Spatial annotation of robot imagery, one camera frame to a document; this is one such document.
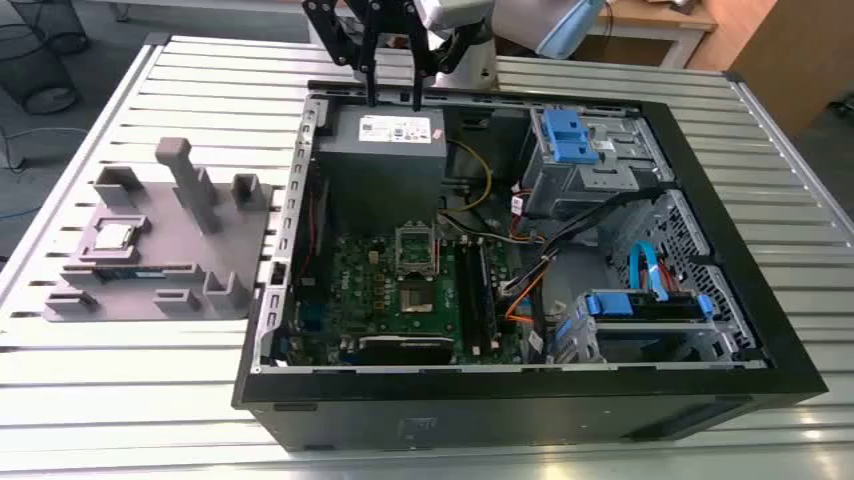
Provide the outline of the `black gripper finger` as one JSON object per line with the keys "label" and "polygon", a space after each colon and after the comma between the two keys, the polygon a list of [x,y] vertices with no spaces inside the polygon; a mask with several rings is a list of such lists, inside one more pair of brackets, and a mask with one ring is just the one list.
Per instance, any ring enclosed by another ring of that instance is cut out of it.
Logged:
{"label": "black gripper finger", "polygon": [[[412,110],[419,111],[427,79],[454,72],[483,29],[483,2],[404,1],[403,26],[413,59]],[[428,33],[447,30],[450,37],[432,49]]]}
{"label": "black gripper finger", "polygon": [[368,106],[375,106],[375,51],[384,2],[347,1],[349,9],[363,25],[361,40],[359,42],[352,39],[341,27],[335,13],[336,4],[336,1],[307,0],[301,2],[301,7],[333,63],[339,66],[351,67],[355,78],[365,86],[365,103]]}

